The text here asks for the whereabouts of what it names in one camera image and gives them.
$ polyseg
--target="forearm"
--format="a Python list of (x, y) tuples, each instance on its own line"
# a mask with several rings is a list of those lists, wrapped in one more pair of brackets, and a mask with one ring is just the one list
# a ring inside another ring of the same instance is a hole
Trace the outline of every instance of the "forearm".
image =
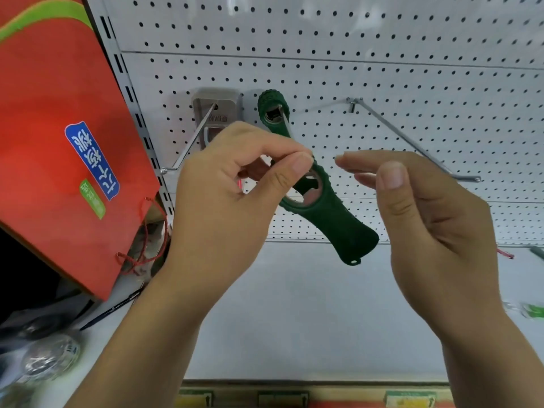
[(144, 290), (66, 408), (170, 407), (213, 305), (164, 269)]
[(480, 329), (441, 338), (456, 406), (542, 406), (544, 365), (506, 314), (489, 319)]

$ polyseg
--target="black pen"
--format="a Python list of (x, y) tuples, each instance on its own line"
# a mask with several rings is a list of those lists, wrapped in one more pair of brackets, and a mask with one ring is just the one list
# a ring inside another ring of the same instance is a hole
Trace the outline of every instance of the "black pen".
[(97, 317), (93, 318), (91, 321), (87, 322), (85, 325), (83, 325), (81, 328), (79, 328), (80, 331), (84, 331), (87, 328), (90, 328), (92, 325), (94, 325), (97, 322), (100, 322), (102, 319), (104, 319), (106, 316), (114, 313), (119, 308), (122, 308), (125, 306), (128, 302), (133, 301), (136, 299), (142, 291), (145, 289), (145, 286), (142, 286), (142, 288), (135, 290), (133, 293), (131, 293), (124, 301), (119, 302), (117, 305), (114, 305), (113, 307), (109, 308), (107, 311), (102, 312)]

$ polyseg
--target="green bottle opener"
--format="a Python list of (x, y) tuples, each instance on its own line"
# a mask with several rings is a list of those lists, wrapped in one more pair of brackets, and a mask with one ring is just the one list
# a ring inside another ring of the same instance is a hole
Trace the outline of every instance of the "green bottle opener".
[[(264, 91), (259, 96), (257, 107), (262, 123), (272, 133), (291, 137), (289, 106), (280, 92)], [(361, 258), (376, 247), (379, 241), (377, 233), (346, 209), (332, 190), (329, 175), (315, 160), (310, 174), (312, 177), (301, 178), (293, 188), (302, 195), (311, 189), (318, 189), (321, 191), (318, 198), (309, 203), (300, 203), (286, 196), (280, 206), (288, 212), (301, 215), (321, 230), (345, 264), (360, 264)]]

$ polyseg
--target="hand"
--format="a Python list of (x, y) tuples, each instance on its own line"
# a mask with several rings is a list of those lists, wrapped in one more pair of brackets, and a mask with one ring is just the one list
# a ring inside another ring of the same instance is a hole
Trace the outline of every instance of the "hand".
[(395, 279), (439, 337), (503, 313), (486, 202), (414, 153), (345, 152), (336, 164), (376, 190)]
[[(262, 154), (279, 162), (270, 168)], [(253, 263), (282, 197), (312, 163), (292, 139), (243, 122), (225, 128), (183, 163), (165, 267), (217, 301)], [(248, 176), (259, 183), (244, 194), (236, 182)]]

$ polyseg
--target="blue label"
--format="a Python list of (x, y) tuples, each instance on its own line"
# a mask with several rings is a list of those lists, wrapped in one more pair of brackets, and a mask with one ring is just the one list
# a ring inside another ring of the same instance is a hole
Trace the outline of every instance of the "blue label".
[(105, 197), (112, 200), (119, 193), (119, 182), (85, 122), (69, 124), (64, 134), (95, 177)]

